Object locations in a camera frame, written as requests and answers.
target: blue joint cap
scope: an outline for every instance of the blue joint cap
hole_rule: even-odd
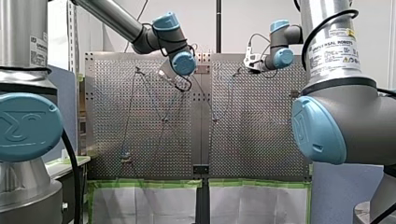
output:
[[[291,49],[280,49],[274,56],[274,67],[284,68],[291,65],[294,61],[294,54]]]
[[[283,28],[283,27],[285,27],[285,26],[289,26],[289,25],[290,25],[290,23],[289,23],[288,20],[274,21],[274,22],[271,24],[270,32],[273,33],[273,32],[275,32],[275,31],[277,31],[277,30],[279,30],[279,29],[281,29],[281,28]]]
[[[158,31],[173,31],[180,27],[175,13],[168,12],[152,22],[154,29]]]
[[[178,53],[172,60],[172,67],[178,75],[189,76],[196,68],[194,56],[187,51]]]
[[[31,93],[0,96],[0,161],[39,158],[59,143],[64,123],[58,107]]]
[[[294,140],[307,158],[332,164],[346,161],[344,136],[326,107],[313,97],[302,96],[291,113]]]

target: green tape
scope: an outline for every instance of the green tape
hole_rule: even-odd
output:
[[[89,157],[78,156],[78,157],[77,157],[77,162],[84,161],[84,160],[86,160],[86,159],[88,159],[88,158],[89,158]],[[70,161],[70,159],[66,159],[66,160],[57,159],[57,160],[55,160],[55,161],[46,162],[46,165],[54,165],[54,164],[70,165],[70,164],[71,164],[71,161]]]
[[[210,187],[257,186],[283,189],[308,189],[310,182],[282,182],[255,179],[209,179]]]
[[[144,180],[144,179],[118,179],[118,180],[90,180],[88,181],[88,214],[92,224],[93,195],[96,189],[197,189],[202,187],[202,180]]]
[[[306,224],[311,222],[311,182],[281,182],[255,179],[209,179],[210,187],[271,187],[283,189],[307,189],[306,199]],[[118,180],[92,180],[88,181],[88,205],[90,224],[92,224],[93,214],[93,194],[96,189],[120,189],[120,188],[141,188],[141,189],[195,189],[201,188],[201,180],[143,180],[143,179],[118,179]]]
[[[89,224],[92,224],[92,214],[93,214],[93,194],[95,192],[94,185],[88,185],[88,216]]]
[[[310,183],[308,186],[308,192],[306,193],[306,224],[311,224],[311,193],[312,193],[312,184]]]

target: black pole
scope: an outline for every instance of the black pole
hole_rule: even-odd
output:
[[[216,53],[221,53],[221,0],[216,1]]]

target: blue panel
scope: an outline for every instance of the blue panel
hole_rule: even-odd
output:
[[[294,54],[291,49],[280,49],[274,56],[274,66],[277,69],[288,67],[293,61]]]
[[[368,202],[381,181],[383,168],[314,162],[312,224],[352,224],[353,208]]]
[[[196,68],[196,61],[190,52],[183,51],[173,58],[172,67],[177,74],[189,76]]]
[[[168,12],[164,16],[152,22],[154,29],[158,31],[172,31],[180,27],[175,13]]]
[[[327,109],[313,97],[302,96],[292,108],[294,139],[312,161],[344,163],[347,147],[337,123]]]
[[[64,129],[61,112],[32,93],[0,95],[0,161],[29,161],[55,148]]]
[[[74,73],[58,68],[49,66],[52,73],[49,75],[49,80],[58,89],[57,105],[61,111],[62,118],[64,119],[64,129],[69,136],[73,149],[77,151],[77,81]],[[62,150],[65,149],[64,142],[60,141],[58,145],[49,153],[43,156],[43,161],[54,161],[61,157]]]
[[[275,31],[277,31],[277,30],[279,30],[279,29],[282,29],[283,27],[285,27],[285,26],[289,26],[289,21],[288,20],[279,20],[279,21],[274,21],[272,24],[271,24],[271,27],[270,27],[270,31],[271,31],[271,33],[273,33],[273,32],[275,32]]]

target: pegboard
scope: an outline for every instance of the pegboard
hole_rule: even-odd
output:
[[[87,56],[90,178],[191,177],[190,93],[157,75],[163,62],[134,54]]]
[[[301,57],[277,72],[253,75],[243,55],[212,56],[210,176],[304,181],[308,161],[291,129],[293,93],[306,85]]]
[[[300,58],[274,78],[249,74],[243,58],[198,55],[209,72],[181,93],[157,75],[162,56],[89,53],[90,179],[190,179],[194,164],[209,164],[207,177],[306,180],[290,123],[290,93],[306,83]]]

